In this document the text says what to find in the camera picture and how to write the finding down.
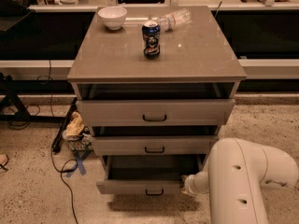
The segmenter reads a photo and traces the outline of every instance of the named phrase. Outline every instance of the soda can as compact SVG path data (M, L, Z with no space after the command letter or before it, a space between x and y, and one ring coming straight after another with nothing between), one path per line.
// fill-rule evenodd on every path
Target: soda can
M144 41L143 53L148 59L157 58L160 54L160 26L157 21L148 20L143 23L142 36Z

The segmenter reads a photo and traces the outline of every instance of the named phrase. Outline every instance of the person's foot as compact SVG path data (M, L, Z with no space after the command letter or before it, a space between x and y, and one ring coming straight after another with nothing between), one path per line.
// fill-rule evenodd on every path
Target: person's foot
M0 168L7 171L7 168L5 168L5 165L8 162L8 156L6 154L0 154Z

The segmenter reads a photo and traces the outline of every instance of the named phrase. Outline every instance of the open drawer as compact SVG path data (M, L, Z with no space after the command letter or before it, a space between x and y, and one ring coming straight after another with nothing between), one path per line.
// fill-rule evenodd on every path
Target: open drawer
M97 187L102 194L180 193L181 176L198 173L200 165L197 155L108 156L105 179Z
M217 141L217 135L92 138L93 150L98 156L207 154Z
M235 105L227 100L77 101L86 126L222 125Z

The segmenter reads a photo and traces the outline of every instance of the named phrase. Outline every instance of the white bowl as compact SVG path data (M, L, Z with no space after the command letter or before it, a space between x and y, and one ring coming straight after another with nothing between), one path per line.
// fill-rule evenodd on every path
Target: white bowl
M127 9L124 7L104 7L97 14L107 28L117 30L124 24Z

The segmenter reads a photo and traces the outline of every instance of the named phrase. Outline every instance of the bottom drawer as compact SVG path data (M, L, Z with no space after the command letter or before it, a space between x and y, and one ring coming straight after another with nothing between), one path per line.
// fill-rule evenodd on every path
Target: bottom drawer
M198 155L108 156L102 194L163 195L180 193L181 176L200 171Z

